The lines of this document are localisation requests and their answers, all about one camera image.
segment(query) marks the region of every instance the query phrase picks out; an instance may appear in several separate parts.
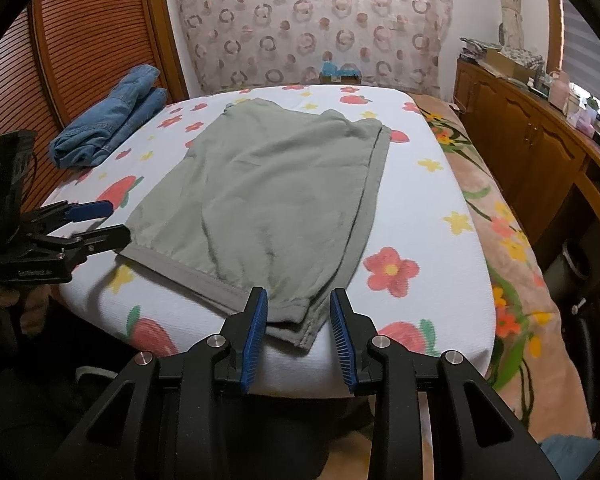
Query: white wall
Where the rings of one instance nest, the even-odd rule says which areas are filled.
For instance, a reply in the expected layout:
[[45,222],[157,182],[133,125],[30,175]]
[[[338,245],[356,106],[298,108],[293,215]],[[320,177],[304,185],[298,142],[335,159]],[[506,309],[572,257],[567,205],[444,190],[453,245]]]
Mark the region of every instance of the white wall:
[[202,88],[198,83],[198,76],[193,69],[193,62],[189,57],[189,49],[187,48],[187,38],[184,35],[182,26],[180,25],[180,17],[178,12],[178,0],[167,0],[167,8],[169,9],[169,17],[171,19],[171,28],[173,29],[173,39],[176,42],[176,50],[180,57],[180,65],[184,81],[189,91],[189,97],[198,97],[202,95]]
[[522,0],[522,30],[525,48],[541,54],[549,52],[549,0]]
[[[456,60],[464,45],[460,37],[498,43],[502,22],[500,0],[454,0],[451,26],[440,52],[440,94],[447,101],[453,97]],[[548,0],[522,0],[522,29],[525,48],[546,60],[549,50]]]
[[464,46],[460,38],[498,43],[498,26],[501,21],[500,0],[454,0],[451,25],[442,44],[438,63],[442,99],[450,102],[453,98],[456,62]]

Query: white bedsheet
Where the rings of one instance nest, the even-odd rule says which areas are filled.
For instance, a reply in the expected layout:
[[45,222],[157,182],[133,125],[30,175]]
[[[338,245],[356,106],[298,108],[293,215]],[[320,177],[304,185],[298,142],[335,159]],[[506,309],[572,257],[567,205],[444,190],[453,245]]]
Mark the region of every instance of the white bedsheet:
[[[352,306],[379,332],[410,349],[457,349],[485,373],[494,341],[491,285],[466,203],[435,136],[406,94],[338,85],[261,88],[192,99],[165,108],[103,164],[62,184],[46,203],[107,198],[125,222],[136,205],[184,156],[187,144],[227,103],[260,97],[289,110],[328,108],[352,121],[376,117],[394,130],[374,225],[347,288]],[[70,224],[67,235],[92,222]],[[187,350],[216,333],[223,316],[154,272],[113,253],[91,256],[61,293],[78,316],[157,354]],[[266,338],[252,391],[289,397],[341,397],[348,391],[330,324],[308,354]]]

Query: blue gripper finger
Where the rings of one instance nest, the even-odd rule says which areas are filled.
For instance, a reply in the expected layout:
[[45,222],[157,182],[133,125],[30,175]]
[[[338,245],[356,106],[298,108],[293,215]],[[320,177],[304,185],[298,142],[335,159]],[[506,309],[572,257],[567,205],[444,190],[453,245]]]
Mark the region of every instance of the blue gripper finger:
[[109,200],[100,200],[99,202],[72,205],[64,213],[64,218],[69,222],[82,222],[94,218],[104,218],[112,214],[113,204]]

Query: patterned wall hanging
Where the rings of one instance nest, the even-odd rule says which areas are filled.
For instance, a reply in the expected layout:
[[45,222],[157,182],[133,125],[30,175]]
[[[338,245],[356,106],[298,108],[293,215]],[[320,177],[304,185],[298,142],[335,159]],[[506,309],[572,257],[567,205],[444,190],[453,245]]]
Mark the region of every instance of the patterned wall hanging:
[[310,84],[325,61],[366,84],[438,95],[452,0],[178,0],[205,92]]

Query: blue denim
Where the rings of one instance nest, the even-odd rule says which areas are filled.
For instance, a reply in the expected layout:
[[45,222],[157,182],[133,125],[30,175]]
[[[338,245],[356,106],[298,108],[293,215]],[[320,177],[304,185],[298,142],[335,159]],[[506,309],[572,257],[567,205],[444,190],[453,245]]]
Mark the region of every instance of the blue denim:
[[56,166],[83,168],[101,164],[167,102],[164,88],[152,88],[160,71],[151,65],[133,67],[108,97],[80,115],[49,145]]
[[600,451],[600,440],[573,435],[552,435],[540,448],[554,466],[560,480],[576,480]]

